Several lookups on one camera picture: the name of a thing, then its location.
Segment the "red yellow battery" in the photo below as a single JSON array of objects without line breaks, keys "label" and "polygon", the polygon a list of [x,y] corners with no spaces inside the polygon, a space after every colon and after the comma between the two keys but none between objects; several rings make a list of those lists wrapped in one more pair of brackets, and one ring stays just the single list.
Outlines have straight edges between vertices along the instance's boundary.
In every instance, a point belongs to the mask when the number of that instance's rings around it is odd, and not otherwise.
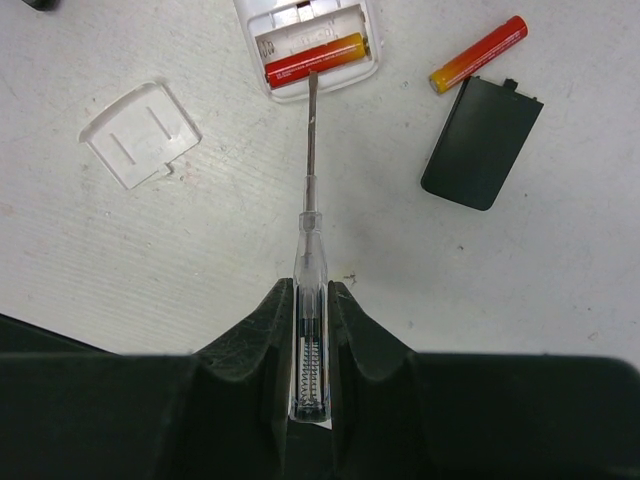
[{"label": "red yellow battery", "polygon": [[438,95],[463,82],[489,62],[505,53],[528,35],[528,26],[521,16],[513,16],[494,31],[467,48],[429,76],[429,83]]},{"label": "red yellow battery", "polygon": [[278,89],[369,55],[368,39],[361,33],[333,40],[309,50],[271,62],[265,67],[265,78],[272,89]]}]

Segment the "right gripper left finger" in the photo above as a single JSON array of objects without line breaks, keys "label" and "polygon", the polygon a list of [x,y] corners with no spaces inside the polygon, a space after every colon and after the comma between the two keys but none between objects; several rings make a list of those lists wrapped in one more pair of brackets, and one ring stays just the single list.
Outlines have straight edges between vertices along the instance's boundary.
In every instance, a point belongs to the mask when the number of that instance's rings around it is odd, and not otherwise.
[{"label": "right gripper left finger", "polygon": [[191,355],[1,354],[5,479],[279,479],[293,287]]}]

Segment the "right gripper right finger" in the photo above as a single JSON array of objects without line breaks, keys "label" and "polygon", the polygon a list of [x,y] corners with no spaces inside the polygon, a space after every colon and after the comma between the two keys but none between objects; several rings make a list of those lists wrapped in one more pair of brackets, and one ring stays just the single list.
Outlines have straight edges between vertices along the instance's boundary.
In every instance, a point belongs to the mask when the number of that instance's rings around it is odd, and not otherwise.
[{"label": "right gripper right finger", "polygon": [[612,358],[417,352],[328,288],[341,479],[635,479],[639,374]]}]

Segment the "black battery cover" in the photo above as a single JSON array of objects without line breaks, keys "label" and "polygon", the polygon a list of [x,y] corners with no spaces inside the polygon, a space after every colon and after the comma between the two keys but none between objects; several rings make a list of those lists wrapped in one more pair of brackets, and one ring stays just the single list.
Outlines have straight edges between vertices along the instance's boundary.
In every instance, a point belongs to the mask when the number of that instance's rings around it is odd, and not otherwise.
[{"label": "black battery cover", "polygon": [[422,175],[423,190],[478,211],[493,206],[543,109],[517,87],[509,78],[463,81]]}]

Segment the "white red remote control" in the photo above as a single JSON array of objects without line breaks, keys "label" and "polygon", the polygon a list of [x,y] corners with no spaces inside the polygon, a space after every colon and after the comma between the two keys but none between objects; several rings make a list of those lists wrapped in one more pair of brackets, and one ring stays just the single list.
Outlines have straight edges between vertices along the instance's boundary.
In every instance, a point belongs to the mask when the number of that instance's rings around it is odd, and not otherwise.
[{"label": "white red remote control", "polygon": [[265,78],[267,64],[354,33],[368,39],[369,55],[318,74],[318,91],[335,91],[371,77],[381,62],[382,41],[374,1],[236,1],[252,66],[268,98],[278,103],[305,99],[308,77],[278,89]]}]

